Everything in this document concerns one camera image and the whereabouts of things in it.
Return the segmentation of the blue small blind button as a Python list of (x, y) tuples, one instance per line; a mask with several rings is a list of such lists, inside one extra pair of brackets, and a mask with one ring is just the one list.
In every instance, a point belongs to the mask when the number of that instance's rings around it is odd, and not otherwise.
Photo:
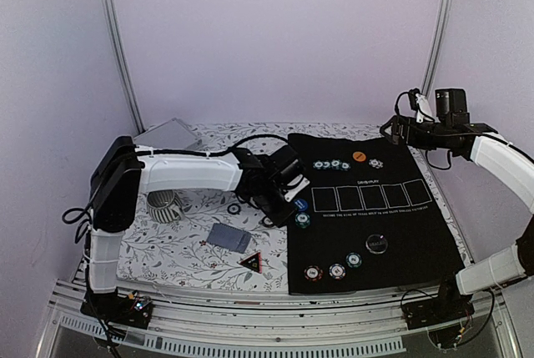
[(294, 199), (293, 204), (299, 212), (305, 212), (309, 208), (305, 199)]

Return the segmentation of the orange big blind button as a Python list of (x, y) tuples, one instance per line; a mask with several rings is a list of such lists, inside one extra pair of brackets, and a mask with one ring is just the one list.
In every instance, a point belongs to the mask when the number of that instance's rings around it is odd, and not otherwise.
[(361, 151), (355, 151), (352, 154), (352, 158), (354, 161), (359, 162), (359, 163), (363, 163), (367, 160), (366, 155)]

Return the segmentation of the green 50 chip row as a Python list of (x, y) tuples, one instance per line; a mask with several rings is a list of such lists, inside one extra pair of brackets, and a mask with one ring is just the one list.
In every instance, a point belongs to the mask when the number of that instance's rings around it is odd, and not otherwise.
[(339, 159), (332, 160), (316, 160), (312, 164), (312, 168), (315, 170), (341, 170), (348, 171), (351, 166), (350, 163), (341, 161)]

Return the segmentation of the clear round dealer button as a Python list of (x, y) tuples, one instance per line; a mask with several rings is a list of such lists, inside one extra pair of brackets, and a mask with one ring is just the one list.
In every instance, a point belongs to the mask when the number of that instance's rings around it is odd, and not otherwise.
[(387, 251), (389, 242), (383, 234), (371, 234), (365, 241), (365, 247), (373, 255), (382, 255)]

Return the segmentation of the black red 100 chip stack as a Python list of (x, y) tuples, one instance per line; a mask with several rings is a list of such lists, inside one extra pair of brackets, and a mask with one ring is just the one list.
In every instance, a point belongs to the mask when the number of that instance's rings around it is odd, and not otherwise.
[(265, 216), (262, 220), (261, 220), (261, 223), (264, 227), (266, 228), (272, 228), (275, 226), (274, 222), (267, 216)]

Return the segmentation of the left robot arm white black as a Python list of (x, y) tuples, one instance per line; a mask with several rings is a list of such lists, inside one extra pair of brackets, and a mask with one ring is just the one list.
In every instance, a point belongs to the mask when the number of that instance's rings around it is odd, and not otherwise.
[(308, 185), (298, 154), (285, 145), (271, 155), (238, 145), (204, 152), (137, 146), (117, 138), (91, 179), (88, 288), (91, 304), (107, 320), (118, 319), (124, 303), (115, 295), (121, 240), (135, 219), (140, 194), (165, 190), (233, 192), (281, 226), (294, 212), (295, 196)]

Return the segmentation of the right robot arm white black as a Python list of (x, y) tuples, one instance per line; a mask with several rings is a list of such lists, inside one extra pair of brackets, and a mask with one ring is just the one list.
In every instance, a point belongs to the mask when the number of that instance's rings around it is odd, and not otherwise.
[(505, 140), (486, 124), (445, 124), (431, 121), (416, 122), (413, 118), (393, 116), (380, 127), (380, 134), (390, 143), (421, 150), (445, 149), (454, 157), (462, 157), (475, 168), (461, 173), (478, 191), (468, 200), (475, 204), (475, 212), (461, 214), (463, 219), (492, 219), (491, 230), (497, 224), (504, 229), (517, 230), (513, 239), (494, 242), (503, 249), (460, 270), (454, 279), (456, 290), (449, 289), (436, 297), (431, 313), (439, 321), (448, 321), (462, 310), (462, 295), (491, 287), (506, 287), (533, 276), (533, 160), (518, 147)]

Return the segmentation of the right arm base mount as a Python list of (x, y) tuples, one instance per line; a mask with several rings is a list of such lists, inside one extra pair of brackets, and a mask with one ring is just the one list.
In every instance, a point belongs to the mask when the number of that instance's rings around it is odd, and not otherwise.
[(401, 296), (400, 309), (408, 329), (415, 330), (470, 318), (475, 313), (471, 298), (447, 281), (440, 285), (436, 296), (418, 289), (407, 290)]

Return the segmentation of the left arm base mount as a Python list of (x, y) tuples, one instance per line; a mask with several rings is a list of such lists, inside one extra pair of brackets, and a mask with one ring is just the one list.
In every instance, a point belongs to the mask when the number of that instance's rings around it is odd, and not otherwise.
[(88, 290), (80, 312), (100, 320), (105, 325), (125, 325), (147, 330), (153, 313), (153, 300), (137, 290), (121, 296), (115, 290), (107, 294), (95, 294)]

